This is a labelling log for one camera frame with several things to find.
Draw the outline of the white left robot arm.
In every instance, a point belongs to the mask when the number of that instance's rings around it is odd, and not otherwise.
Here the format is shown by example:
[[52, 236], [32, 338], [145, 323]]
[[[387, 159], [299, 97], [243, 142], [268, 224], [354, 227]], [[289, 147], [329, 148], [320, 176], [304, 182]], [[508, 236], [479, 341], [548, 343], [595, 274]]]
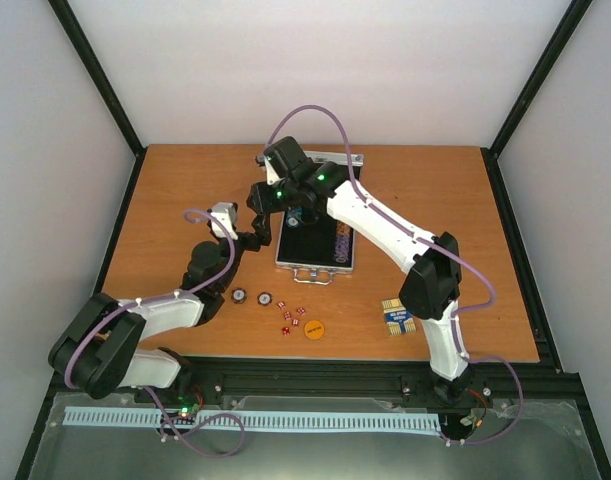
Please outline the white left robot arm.
[[48, 363], [70, 389], [101, 399], [123, 387], [155, 387], [171, 402], [186, 400], [193, 378], [182, 356], [166, 347], [143, 350], [141, 341], [212, 320], [224, 303], [242, 256], [271, 242], [269, 215], [258, 215], [250, 232], [236, 230], [237, 207], [220, 202], [209, 210], [188, 209], [190, 223], [204, 221], [213, 240], [199, 243], [179, 288], [170, 293], [117, 300], [92, 295], [48, 354]]

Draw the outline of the aluminium poker case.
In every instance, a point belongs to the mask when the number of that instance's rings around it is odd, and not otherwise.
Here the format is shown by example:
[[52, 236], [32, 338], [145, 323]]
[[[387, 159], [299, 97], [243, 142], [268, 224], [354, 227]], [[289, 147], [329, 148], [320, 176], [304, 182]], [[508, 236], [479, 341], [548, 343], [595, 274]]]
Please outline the aluminium poker case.
[[[348, 165], [345, 160], [334, 161], [330, 154], [310, 157], [328, 175], [326, 184], [330, 187], [330, 200], [335, 190], [349, 179]], [[291, 209], [302, 210], [302, 224], [290, 228], [285, 223], [286, 213]], [[327, 285], [336, 273], [348, 274], [354, 268], [355, 233], [352, 230], [352, 259], [349, 264], [334, 261], [334, 243], [337, 232], [336, 220], [327, 213], [326, 206], [321, 211], [304, 208], [291, 208], [279, 212], [281, 223], [275, 263], [280, 268], [293, 271], [293, 280], [298, 283]]]

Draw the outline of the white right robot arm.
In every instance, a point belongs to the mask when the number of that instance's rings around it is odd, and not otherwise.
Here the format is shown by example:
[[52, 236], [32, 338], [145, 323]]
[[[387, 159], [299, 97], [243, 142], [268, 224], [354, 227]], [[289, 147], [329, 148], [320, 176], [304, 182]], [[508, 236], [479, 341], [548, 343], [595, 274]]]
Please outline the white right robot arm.
[[449, 233], [436, 236], [386, 207], [358, 181], [352, 163], [315, 162], [291, 136], [266, 147], [256, 159], [265, 180], [246, 200], [259, 241], [271, 241], [272, 214], [300, 207], [338, 220], [368, 239], [405, 274], [398, 294], [419, 318], [430, 353], [430, 368], [446, 382], [458, 381], [468, 367], [457, 324], [458, 243]]

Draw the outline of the brown poker chip stack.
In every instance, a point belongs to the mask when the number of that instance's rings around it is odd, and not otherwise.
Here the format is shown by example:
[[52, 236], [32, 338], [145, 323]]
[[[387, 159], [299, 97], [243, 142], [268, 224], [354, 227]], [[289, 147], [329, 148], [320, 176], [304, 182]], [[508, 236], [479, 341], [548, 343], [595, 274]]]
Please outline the brown poker chip stack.
[[247, 292], [243, 288], [235, 288], [231, 291], [231, 300], [235, 304], [242, 304], [247, 299]]

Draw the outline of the purple poker chip stack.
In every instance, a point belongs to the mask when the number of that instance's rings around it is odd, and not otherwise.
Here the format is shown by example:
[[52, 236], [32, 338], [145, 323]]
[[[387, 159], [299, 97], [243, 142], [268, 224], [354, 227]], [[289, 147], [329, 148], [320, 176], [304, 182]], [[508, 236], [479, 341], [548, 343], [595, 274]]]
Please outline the purple poker chip stack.
[[352, 230], [336, 232], [334, 243], [334, 261], [338, 264], [349, 264], [352, 259]]

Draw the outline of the red poker chip stack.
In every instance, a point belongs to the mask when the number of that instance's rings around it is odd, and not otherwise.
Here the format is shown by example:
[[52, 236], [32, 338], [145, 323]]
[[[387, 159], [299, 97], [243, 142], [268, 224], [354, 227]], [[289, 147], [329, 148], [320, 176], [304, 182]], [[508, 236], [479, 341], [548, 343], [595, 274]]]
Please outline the red poker chip stack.
[[351, 228], [343, 222], [337, 223], [337, 233], [339, 235], [348, 236], [351, 233]]

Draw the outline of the black poker chip stack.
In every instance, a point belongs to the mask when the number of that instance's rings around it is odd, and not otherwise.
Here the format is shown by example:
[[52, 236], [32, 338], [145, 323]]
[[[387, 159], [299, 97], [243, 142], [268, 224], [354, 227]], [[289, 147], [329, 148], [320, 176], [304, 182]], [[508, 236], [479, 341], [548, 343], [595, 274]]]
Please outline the black poker chip stack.
[[257, 296], [257, 302], [261, 306], [268, 306], [272, 303], [272, 295], [269, 292], [261, 292]]

